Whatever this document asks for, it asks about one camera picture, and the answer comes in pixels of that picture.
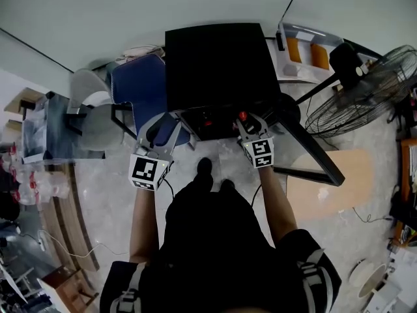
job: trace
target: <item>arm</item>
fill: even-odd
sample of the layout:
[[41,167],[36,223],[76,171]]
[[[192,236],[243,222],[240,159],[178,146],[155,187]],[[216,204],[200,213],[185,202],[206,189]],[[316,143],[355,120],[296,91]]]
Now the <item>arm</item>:
[[265,203],[266,218],[272,240],[277,245],[285,234],[296,230],[293,209],[284,194],[280,182],[276,179],[272,167],[259,168],[263,199]]
[[153,191],[138,189],[130,234],[129,262],[149,261],[159,250],[156,225],[155,195]]

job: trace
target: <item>person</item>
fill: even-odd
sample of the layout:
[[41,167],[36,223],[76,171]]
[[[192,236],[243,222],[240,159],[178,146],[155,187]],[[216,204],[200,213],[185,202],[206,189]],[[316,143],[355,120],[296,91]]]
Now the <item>person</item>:
[[324,286],[313,290],[315,311],[320,312],[317,305],[323,302],[332,305],[341,280],[311,235],[297,228],[272,167],[259,168],[259,176],[275,248],[232,181],[224,180],[219,192],[210,192],[211,169],[209,159],[200,160],[194,180],[175,196],[160,249],[154,192],[138,189],[130,260],[113,262],[101,313],[312,312],[303,274],[308,264],[303,262],[315,252],[319,261],[309,270],[324,269],[331,280],[329,289],[320,278],[311,278],[312,284]]

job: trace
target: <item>wire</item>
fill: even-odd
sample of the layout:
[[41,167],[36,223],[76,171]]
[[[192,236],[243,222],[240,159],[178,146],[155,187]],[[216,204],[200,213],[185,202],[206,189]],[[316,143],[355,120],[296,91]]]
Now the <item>wire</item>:
[[175,195],[174,195],[174,189],[172,189],[172,186],[169,184],[169,182],[164,179],[164,181],[167,183],[167,185],[169,186],[169,188],[171,189],[171,193],[172,193],[172,199],[174,199]]
[[260,189],[261,187],[262,187],[262,185],[259,185],[258,189],[256,189],[255,194],[253,195],[253,198],[252,198],[252,203],[251,203],[251,205],[250,205],[250,206],[252,206],[252,207],[253,207],[253,203],[255,203],[255,197],[256,197],[256,194],[258,193],[258,191],[259,191],[259,189]]
[[26,233],[26,234],[19,234],[19,236],[20,237],[30,237],[30,238],[32,238],[39,245],[38,240],[36,240],[32,235],[30,235],[28,233]]
[[76,258],[86,258],[87,256],[89,256],[97,247],[99,247],[99,246],[103,246],[104,248],[106,248],[108,251],[110,251],[113,255],[117,255],[117,256],[120,256],[120,255],[125,255],[125,254],[128,254],[127,252],[125,252],[125,253],[115,253],[114,251],[112,251],[109,247],[107,247],[104,243],[98,243],[96,246],[94,246],[93,247],[93,249],[91,249],[89,252],[88,252],[88,254],[87,255],[84,255],[84,256],[80,256],[80,255],[75,255],[75,254],[71,254],[63,245],[62,245],[62,243],[60,243],[59,242],[59,240],[58,239],[56,239],[56,238],[54,238],[52,235],[50,235],[47,231],[45,231],[45,230],[38,230],[38,238],[40,238],[39,237],[39,232],[44,232],[45,234],[48,234],[49,235],[49,237],[51,238],[51,239],[53,239],[53,240],[55,240],[57,243],[58,243],[58,245],[59,246],[61,246],[61,248],[64,250],[64,252],[66,252],[68,255],[70,255],[70,256],[75,256]]
[[333,147],[334,149],[337,149],[338,151],[340,151],[339,147],[336,147],[335,145],[332,145],[327,140],[325,140],[323,137],[320,137],[320,139],[322,139],[322,141],[324,141],[327,145],[329,145],[329,146]]
[[363,220],[362,217],[356,212],[356,209],[354,207],[352,209],[356,213],[356,215],[358,216],[358,218],[360,219],[360,221],[365,222],[365,223],[376,222],[378,220],[388,220],[388,221],[393,220],[392,218],[389,218],[387,216],[386,217],[383,217],[383,218],[376,218],[376,219],[371,220],[371,218],[372,218],[372,215],[371,214],[368,214],[368,216],[366,217],[366,220]]
[[4,32],[6,35],[12,37],[14,40],[17,40],[19,43],[22,43],[24,46],[27,46],[29,49],[32,49],[33,51],[39,53],[40,55],[43,55],[46,59],[49,59],[50,61],[53,61],[55,64],[58,64],[59,66],[61,66],[62,68],[66,69],[67,71],[69,71],[70,73],[74,73],[73,70],[70,70],[68,67],[65,67],[64,65],[58,63],[56,60],[52,59],[50,56],[46,55],[45,53],[39,51],[38,49],[34,48],[32,45],[22,41],[20,38],[12,35],[11,33],[9,33],[8,31],[4,30],[3,28],[0,28],[0,31]]

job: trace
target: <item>floor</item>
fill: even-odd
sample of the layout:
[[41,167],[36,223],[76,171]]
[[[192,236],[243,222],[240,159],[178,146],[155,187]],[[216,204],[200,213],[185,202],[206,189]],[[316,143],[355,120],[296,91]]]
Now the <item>floor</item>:
[[[294,98],[311,89],[311,85],[283,85],[281,90]],[[309,113],[313,112],[329,97],[330,90],[314,96]],[[306,120],[308,103],[300,106],[301,124]],[[373,157],[375,172],[373,193],[369,203],[358,207],[357,211],[366,218],[388,214],[390,196],[397,180],[397,148],[395,144],[394,124],[386,124],[386,114],[365,127],[354,132],[329,140],[340,149],[367,149]],[[275,136],[276,164],[291,165],[301,154],[303,148],[288,134]],[[326,150],[332,148],[319,140]],[[132,211],[136,189],[127,180],[130,153],[134,141],[126,137],[123,145],[107,153],[105,160],[91,160],[76,164],[81,208],[89,237],[94,243],[104,243],[112,251],[122,254],[128,252]],[[222,179],[230,178],[237,190],[247,199],[252,200],[259,185],[257,172],[250,166],[235,140],[218,140],[197,143],[193,152],[188,146],[176,147],[173,153],[175,164],[166,179],[178,192],[195,175],[195,167],[202,157],[213,161],[213,190],[218,190]],[[285,177],[278,177],[285,188]],[[165,212],[171,203],[171,192],[167,185],[156,193],[156,217],[158,222],[160,245],[164,241]],[[255,214],[261,229],[271,245],[268,224],[262,194],[255,200]],[[349,273],[357,261],[367,258],[373,263],[388,261],[386,245],[390,236],[390,222],[377,221],[365,224],[352,210],[341,210],[338,214],[319,220],[300,222],[300,228],[309,230],[317,242],[325,247],[328,257],[333,261],[343,280],[339,297],[333,312],[357,312],[366,300],[357,298],[358,290],[347,282]],[[116,260],[127,260],[128,254],[115,256],[103,247],[95,250],[100,270],[90,274],[92,283],[98,291],[106,280],[111,263]]]
[[21,230],[20,235],[13,225],[0,231],[1,236],[7,238],[7,246],[2,248],[4,261],[8,272],[16,278],[33,267],[27,278],[33,289],[39,289],[40,285],[36,279],[45,277],[59,265],[56,265],[50,255],[42,251],[35,241],[38,230],[42,228],[37,206],[21,205],[17,221]]

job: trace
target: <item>black shoe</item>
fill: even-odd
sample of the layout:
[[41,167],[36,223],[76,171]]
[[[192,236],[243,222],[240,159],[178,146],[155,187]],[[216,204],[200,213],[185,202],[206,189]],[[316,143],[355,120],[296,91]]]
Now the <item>black shoe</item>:
[[230,181],[229,179],[225,179],[225,180],[223,180],[222,185],[220,185],[220,190],[221,189],[224,189],[224,188],[232,188],[232,189],[234,189],[235,188],[235,184],[232,181]]
[[197,165],[197,174],[211,174],[212,163],[209,158],[202,158]]

